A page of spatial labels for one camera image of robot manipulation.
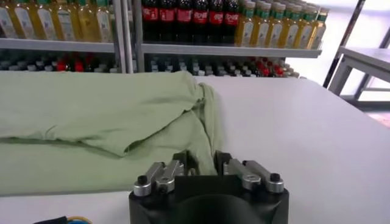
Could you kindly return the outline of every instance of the white table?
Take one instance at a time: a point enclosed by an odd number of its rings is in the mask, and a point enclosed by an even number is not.
[[[390,49],[340,47],[338,51],[343,58],[329,86],[336,95],[340,95],[353,68],[390,82]]]
[[[199,77],[220,97],[224,150],[281,173],[290,223],[390,223],[390,131],[309,80]],[[0,223],[129,223],[128,192],[0,198]]]

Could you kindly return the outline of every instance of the metal shelf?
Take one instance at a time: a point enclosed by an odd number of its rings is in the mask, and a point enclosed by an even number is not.
[[[273,49],[255,47],[196,46],[175,44],[142,44],[143,53],[150,54],[195,54],[195,55],[229,55],[248,57],[290,57],[317,58],[321,50]]]
[[[51,40],[0,39],[0,49],[21,49],[36,51],[75,51],[114,53],[113,43],[87,43]]]

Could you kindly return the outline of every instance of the yellow cable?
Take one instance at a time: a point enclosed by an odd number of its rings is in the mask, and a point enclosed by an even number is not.
[[[70,221],[74,221],[74,220],[81,220],[81,221],[84,221],[84,222],[88,222],[89,224],[92,224],[92,221],[85,218],[85,217],[82,217],[82,216],[71,216],[71,217],[68,217],[68,222]]]

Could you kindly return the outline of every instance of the plastic bottle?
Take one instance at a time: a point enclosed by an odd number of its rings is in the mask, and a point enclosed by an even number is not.
[[[142,27],[144,40],[157,41],[160,39],[158,19],[157,0],[142,0]]]
[[[110,12],[108,11],[108,0],[96,0],[98,6],[96,12],[96,18],[98,20],[98,26],[103,43],[111,43],[112,28],[110,22]]]
[[[222,23],[224,21],[223,0],[211,0],[208,24],[208,42],[220,43],[222,41]]]
[[[237,46],[249,47],[250,38],[254,28],[253,15],[255,10],[254,2],[247,2],[245,9],[245,19],[242,20],[240,25],[241,30],[238,31]]]
[[[208,0],[195,0],[194,3],[194,43],[202,44],[207,38]]]
[[[286,5],[277,4],[274,13],[274,19],[269,23],[266,47],[277,48],[280,34],[283,29],[283,12],[286,9]]]
[[[307,7],[303,19],[298,22],[298,32],[294,40],[294,48],[305,49],[308,47],[310,34],[313,30],[315,8]]]
[[[62,40],[82,41],[78,11],[68,5],[66,0],[57,0],[57,15],[63,35]]]
[[[47,40],[62,40],[63,35],[56,9],[52,9],[50,0],[38,0],[38,16]]]
[[[0,26],[7,38],[25,38],[14,5],[9,1],[0,1]]]
[[[192,42],[191,20],[193,17],[193,4],[191,0],[179,0],[177,3],[177,41]]]
[[[327,19],[329,9],[321,9],[318,14],[317,21],[314,22],[313,31],[310,36],[310,41],[308,44],[309,49],[318,49],[321,44],[321,39],[324,36],[327,26],[325,25],[325,20]]]
[[[87,42],[100,42],[99,25],[96,19],[96,7],[91,0],[79,0],[79,18],[83,40]]]
[[[233,44],[238,24],[238,0],[226,0],[224,8],[225,17],[222,42],[226,44]]]
[[[29,3],[28,0],[17,0],[15,14],[27,39],[46,38],[34,3]]]
[[[253,47],[265,47],[266,37],[269,28],[269,10],[271,9],[270,3],[263,3],[260,10],[260,19],[255,24],[255,28],[252,33],[251,45]]]
[[[279,48],[293,48],[294,40],[298,32],[298,21],[300,17],[302,6],[294,5],[290,13],[290,18],[284,23],[282,33],[280,34],[278,47]]]

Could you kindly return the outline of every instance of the coca-cola bottle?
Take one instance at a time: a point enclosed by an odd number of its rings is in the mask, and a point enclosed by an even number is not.
[[[157,0],[142,0],[143,39],[156,41],[160,38],[158,32]]]
[[[176,0],[160,0],[161,40],[174,41]]]
[[[238,25],[239,2],[238,0],[225,1],[225,18],[223,43],[234,44],[234,34]]]
[[[194,30],[195,44],[202,44],[206,42],[207,17],[208,17],[208,0],[195,0],[194,16],[193,16],[193,30]]]
[[[192,0],[177,0],[177,41],[191,42],[190,22],[193,16]]]
[[[222,40],[222,22],[224,20],[224,1],[211,0],[209,11],[208,42],[220,43]]]

